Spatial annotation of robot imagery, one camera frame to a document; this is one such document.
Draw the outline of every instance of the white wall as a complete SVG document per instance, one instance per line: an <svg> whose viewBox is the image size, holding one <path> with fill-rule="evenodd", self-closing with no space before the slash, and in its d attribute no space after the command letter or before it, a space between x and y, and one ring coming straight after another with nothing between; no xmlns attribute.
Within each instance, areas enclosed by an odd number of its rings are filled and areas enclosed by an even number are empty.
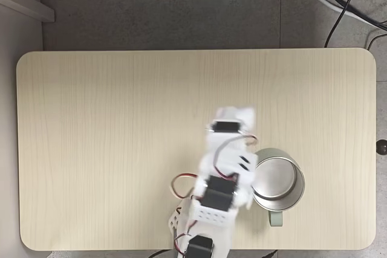
<svg viewBox="0 0 387 258"><path fill-rule="evenodd" d="M47 257L30 251L19 234L16 64L42 50L42 24L0 5L0 257Z"/></svg>

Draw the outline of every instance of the black cable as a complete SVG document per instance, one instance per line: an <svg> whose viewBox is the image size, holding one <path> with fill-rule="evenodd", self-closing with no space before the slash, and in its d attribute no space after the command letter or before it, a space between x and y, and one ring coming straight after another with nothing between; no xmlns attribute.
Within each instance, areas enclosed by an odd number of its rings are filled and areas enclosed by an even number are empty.
<svg viewBox="0 0 387 258"><path fill-rule="evenodd" d="M370 49L371 49L372 44L374 43L375 40L380 39L381 37L385 37L385 36L387 36L387 33L381 34L381 35L379 35L379 36L374 37L374 38L372 39L372 41L369 43L367 50L370 50Z"/></svg>
<svg viewBox="0 0 387 258"><path fill-rule="evenodd" d="M329 35L328 35L328 37L327 37L327 41L325 42L324 48L327 48L327 47L328 47L329 41L330 41L330 39L331 39L331 37L332 37L332 34L334 33L335 29L336 29L337 26L339 25L341 19L343 18L343 16L344 16L346 10L348 9L348 6L350 5L350 2L351 2L351 0L347 0L347 1L346 1L346 4L345 4L343 10L341 11L339 17L337 18L337 21L334 23L334 25L333 25L331 31L329 32Z"/></svg>
<svg viewBox="0 0 387 258"><path fill-rule="evenodd" d="M274 254L276 254L277 252L278 252L278 250L274 250L273 252L268 253L266 256L264 256L262 258L272 258L274 256Z"/></svg>
<svg viewBox="0 0 387 258"><path fill-rule="evenodd" d="M346 1L345 0L335 0L339 5L341 5L342 7L346 6ZM352 5L349 5L348 8L347 8L348 11L354 13L355 15L357 15L358 17L362 18L363 20L369 22L370 24L372 24L373 26L377 27L377 28L380 28L381 30L385 30L387 31L387 26L383 25L381 22L378 22L378 21L375 21L373 18L370 18L369 16L367 16L366 14L362 13L361 11L359 11L358 9L356 9L355 7L353 7Z"/></svg>
<svg viewBox="0 0 387 258"><path fill-rule="evenodd" d="M160 251L157 251L156 253L153 253L152 255L150 255L148 258L154 258L160 254L163 254L164 252L168 252L170 250L160 250Z"/></svg>

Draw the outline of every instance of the light wood tabletop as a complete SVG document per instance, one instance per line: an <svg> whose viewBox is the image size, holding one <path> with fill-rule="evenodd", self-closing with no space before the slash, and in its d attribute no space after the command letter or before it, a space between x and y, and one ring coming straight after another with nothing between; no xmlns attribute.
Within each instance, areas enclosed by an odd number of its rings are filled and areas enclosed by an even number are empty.
<svg viewBox="0 0 387 258"><path fill-rule="evenodd" d="M239 212L234 249L361 249L376 233L376 65L360 48L42 52L17 67L20 231L33 250L172 248L171 179L197 171L221 106L305 175L270 227ZM181 182L184 193L192 180Z"/></svg>

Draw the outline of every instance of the red wire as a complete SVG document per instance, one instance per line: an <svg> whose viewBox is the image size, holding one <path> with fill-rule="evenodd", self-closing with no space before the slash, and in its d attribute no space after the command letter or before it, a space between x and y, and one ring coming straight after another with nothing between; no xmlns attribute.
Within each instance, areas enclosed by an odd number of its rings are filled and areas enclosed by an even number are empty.
<svg viewBox="0 0 387 258"><path fill-rule="evenodd" d="M189 197L189 195L191 194L191 192L192 192L193 189L190 189L189 192L188 192L185 196L179 195L179 194L176 192L176 189L175 189L175 181L176 181L176 179L181 178L182 176L189 176L189 177L191 177L191 178L197 178L198 175L195 175L195 174L193 174L193 173L181 173L181 174L175 176L175 177L173 178L173 180L171 181L171 189L172 189L172 191L174 192L174 194L175 194L179 199L186 199L186 198Z"/></svg>
<svg viewBox="0 0 387 258"><path fill-rule="evenodd" d="M258 140L257 137L255 135L252 135L252 134L248 134L248 135L239 135L237 137L234 137L234 138L230 138L228 140L226 140L225 142L223 142L219 147L218 149L215 151L215 154L213 156L213 168L216 170L216 172L220 175L220 177L224 178L224 179L227 179L227 180L233 180L234 179L234 175L225 175L223 174L219 168L216 166L217 162L218 162L218 158L219 158L219 154L220 152L231 142L233 141L236 141L236 140L239 140L239 139L245 139L245 138L253 138L255 139L256 141Z"/></svg>
<svg viewBox="0 0 387 258"><path fill-rule="evenodd" d="M189 234L189 231L191 230L191 228L192 228L194 225L196 225L197 222L198 222L198 221L194 221L194 222L188 227L188 231L187 231L188 234Z"/></svg>
<svg viewBox="0 0 387 258"><path fill-rule="evenodd" d="M185 253L181 252L179 246L177 245L177 239L179 239L180 237L183 237L183 236L185 236L185 235L187 235L187 234L184 234L184 233L183 233L183 234L180 234L180 235L177 236L177 237L175 238L175 240L174 240L175 249L176 249L181 255L183 255L183 257L185 256Z"/></svg>
<svg viewBox="0 0 387 258"><path fill-rule="evenodd" d="M177 237L175 238L175 240L174 240L174 245L175 245L176 250L177 250L181 255L183 255L183 257L185 257L186 253L183 253L183 252L180 250L180 248L179 248L179 246L178 246L178 244L177 244L177 239L179 239L180 237L183 237L183 236L185 236L185 235L188 235L188 234L189 234L189 230L191 230L191 228L192 228L194 225L196 225L197 222L198 222L198 221L194 221L194 222L188 227L187 234L185 234L185 233L180 234L180 235L177 236Z"/></svg>

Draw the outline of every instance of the gray floor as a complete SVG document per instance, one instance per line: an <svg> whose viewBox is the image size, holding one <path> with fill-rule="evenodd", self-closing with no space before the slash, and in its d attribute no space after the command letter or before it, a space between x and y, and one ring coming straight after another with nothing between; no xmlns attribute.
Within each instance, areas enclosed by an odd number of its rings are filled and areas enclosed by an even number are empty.
<svg viewBox="0 0 387 258"><path fill-rule="evenodd" d="M316 0L42 0L56 11L44 24L46 50L181 50L321 47L338 14ZM379 21L387 0L353 0ZM345 17L332 47L364 47L380 34ZM372 47L377 62L377 139L387 139L387 37ZM377 234L362 251L286 251L279 258L387 256L387 159L377 158ZM145 258L151 251L55 252L52 257ZM260 258L269 251L232 251Z"/></svg>

